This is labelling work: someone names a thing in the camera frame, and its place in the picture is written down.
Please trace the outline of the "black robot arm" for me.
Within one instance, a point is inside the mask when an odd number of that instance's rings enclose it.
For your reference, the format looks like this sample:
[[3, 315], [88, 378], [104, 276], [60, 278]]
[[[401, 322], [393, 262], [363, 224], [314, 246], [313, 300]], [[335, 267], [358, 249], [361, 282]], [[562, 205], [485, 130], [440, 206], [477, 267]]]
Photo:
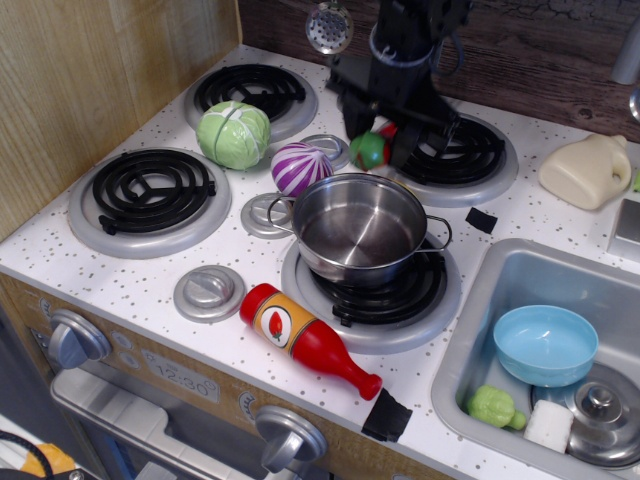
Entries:
[[442, 43], [457, 40], [471, 1], [383, 1], [369, 36], [368, 57], [330, 62], [327, 87], [338, 95], [349, 139], [370, 130], [381, 116], [395, 124], [390, 163], [407, 163], [423, 137], [448, 145], [460, 117], [436, 90]]

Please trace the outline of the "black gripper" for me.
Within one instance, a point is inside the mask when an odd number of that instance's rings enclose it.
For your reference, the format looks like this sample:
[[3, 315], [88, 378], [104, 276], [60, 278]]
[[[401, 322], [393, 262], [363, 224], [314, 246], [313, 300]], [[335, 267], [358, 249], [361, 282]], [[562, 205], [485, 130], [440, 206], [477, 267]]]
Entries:
[[433, 56], [429, 52], [411, 62], [374, 55], [332, 57], [326, 86], [338, 95], [347, 137], [364, 134], [382, 116], [393, 121], [389, 125], [395, 128], [391, 166], [404, 166], [421, 144], [442, 153], [460, 117], [433, 85]]

